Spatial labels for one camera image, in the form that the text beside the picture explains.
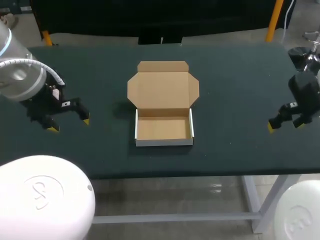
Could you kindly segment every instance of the white table leg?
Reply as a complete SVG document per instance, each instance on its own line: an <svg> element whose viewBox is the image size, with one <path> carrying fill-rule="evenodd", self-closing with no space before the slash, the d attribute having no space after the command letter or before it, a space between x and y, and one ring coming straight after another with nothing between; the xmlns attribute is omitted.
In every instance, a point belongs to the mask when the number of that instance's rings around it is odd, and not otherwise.
<svg viewBox="0 0 320 240"><path fill-rule="evenodd" d="M278 201L282 194L290 188L293 184L297 183L301 174L295 175L279 175L272 186L270 192L266 196L259 212L261 219L252 221L252 230L255 234L261 234L268 229L269 224L272 222Z"/></svg>

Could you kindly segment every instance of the logo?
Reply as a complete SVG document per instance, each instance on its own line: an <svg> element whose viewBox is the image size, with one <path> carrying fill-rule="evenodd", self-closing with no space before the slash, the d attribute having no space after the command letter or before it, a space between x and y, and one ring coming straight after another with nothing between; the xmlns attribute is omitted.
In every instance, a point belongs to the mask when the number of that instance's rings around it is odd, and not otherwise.
<svg viewBox="0 0 320 240"><path fill-rule="evenodd" d="M35 209L57 203L64 197L64 188L61 183L51 176L34 176L24 182L33 198Z"/></svg>
<svg viewBox="0 0 320 240"><path fill-rule="evenodd" d="M304 231L313 223L312 215L303 206L294 206L290 209L288 217L284 220L285 233L290 240L301 239Z"/></svg>

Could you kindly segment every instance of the yellow pole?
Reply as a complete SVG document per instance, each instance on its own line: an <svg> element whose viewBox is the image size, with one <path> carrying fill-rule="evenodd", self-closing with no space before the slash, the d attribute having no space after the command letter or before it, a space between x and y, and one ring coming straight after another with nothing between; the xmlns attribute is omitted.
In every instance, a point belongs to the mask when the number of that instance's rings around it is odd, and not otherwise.
<svg viewBox="0 0 320 240"><path fill-rule="evenodd" d="M272 42L284 0L276 0L265 41Z"/></svg>
<svg viewBox="0 0 320 240"><path fill-rule="evenodd" d="M45 45L52 46L53 44L52 44L49 32L48 31L43 31L42 35L43 35L43 38L44 38L44 41L45 41Z"/></svg>

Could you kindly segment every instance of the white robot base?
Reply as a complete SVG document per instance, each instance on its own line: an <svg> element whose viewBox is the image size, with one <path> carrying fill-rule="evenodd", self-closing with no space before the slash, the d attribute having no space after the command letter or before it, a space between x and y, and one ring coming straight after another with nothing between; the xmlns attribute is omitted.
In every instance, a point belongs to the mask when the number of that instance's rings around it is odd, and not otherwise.
<svg viewBox="0 0 320 240"><path fill-rule="evenodd" d="M0 167L1 240L82 240L95 214L88 177L59 157L24 157Z"/></svg>

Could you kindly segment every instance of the dark green table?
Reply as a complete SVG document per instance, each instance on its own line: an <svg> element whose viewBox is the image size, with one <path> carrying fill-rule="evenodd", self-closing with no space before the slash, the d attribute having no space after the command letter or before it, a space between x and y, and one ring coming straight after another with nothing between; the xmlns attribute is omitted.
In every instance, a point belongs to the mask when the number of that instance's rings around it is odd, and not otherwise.
<svg viewBox="0 0 320 240"><path fill-rule="evenodd" d="M60 133L48 132L30 123L21 105L1 97L3 164L54 155L93 179L320 173L320 119L302 129L291 123L274 134L267 129L279 107L294 100L288 80L295 69L280 45L55 46L31 52L63 76L67 97L82 98L90 126L71 112L54 117ZM135 146L127 81L140 61L186 61L199 80L192 147Z"/></svg>

